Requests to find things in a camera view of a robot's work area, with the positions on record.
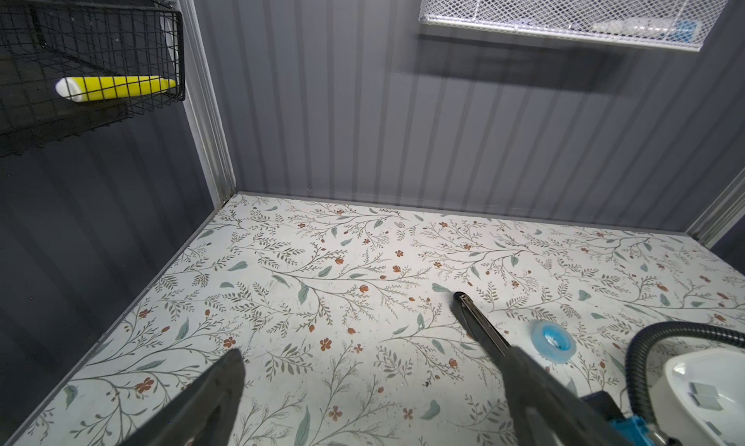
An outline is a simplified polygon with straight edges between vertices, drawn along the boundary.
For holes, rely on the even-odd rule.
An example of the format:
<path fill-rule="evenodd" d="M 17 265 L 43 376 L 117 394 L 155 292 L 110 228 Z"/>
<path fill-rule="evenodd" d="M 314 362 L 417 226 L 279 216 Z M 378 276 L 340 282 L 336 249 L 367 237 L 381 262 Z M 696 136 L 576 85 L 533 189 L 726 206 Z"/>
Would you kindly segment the black stapler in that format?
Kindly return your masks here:
<path fill-rule="evenodd" d="M 456 292 L 452 298 L 451 310 L 467 335 L 481 346 L 497 368 L 502 368 L 510 344 L 473 300 L 466 293 Z"/>

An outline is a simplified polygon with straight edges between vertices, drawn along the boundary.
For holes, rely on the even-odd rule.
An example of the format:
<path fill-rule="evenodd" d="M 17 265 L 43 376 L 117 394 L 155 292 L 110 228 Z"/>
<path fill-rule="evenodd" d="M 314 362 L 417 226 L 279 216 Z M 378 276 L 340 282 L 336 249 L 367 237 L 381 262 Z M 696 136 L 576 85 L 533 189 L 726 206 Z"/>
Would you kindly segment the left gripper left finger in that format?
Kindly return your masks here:
<path fill-rule="evenodd" d="M 226 445 L 237 418 L 245 376 L 241 352 L 229 350 L 122 443 Z"/>

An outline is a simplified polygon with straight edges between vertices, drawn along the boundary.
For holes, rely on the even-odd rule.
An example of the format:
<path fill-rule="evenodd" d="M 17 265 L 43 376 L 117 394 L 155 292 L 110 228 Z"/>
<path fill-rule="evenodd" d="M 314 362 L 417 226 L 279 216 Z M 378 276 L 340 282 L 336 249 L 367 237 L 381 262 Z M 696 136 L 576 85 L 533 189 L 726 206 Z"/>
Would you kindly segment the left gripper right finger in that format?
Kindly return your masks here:
<path fill-rule="evenodd" d="M 502 379 L 519 445 L 630 443 L 517 347 L 504 352 Z"/>

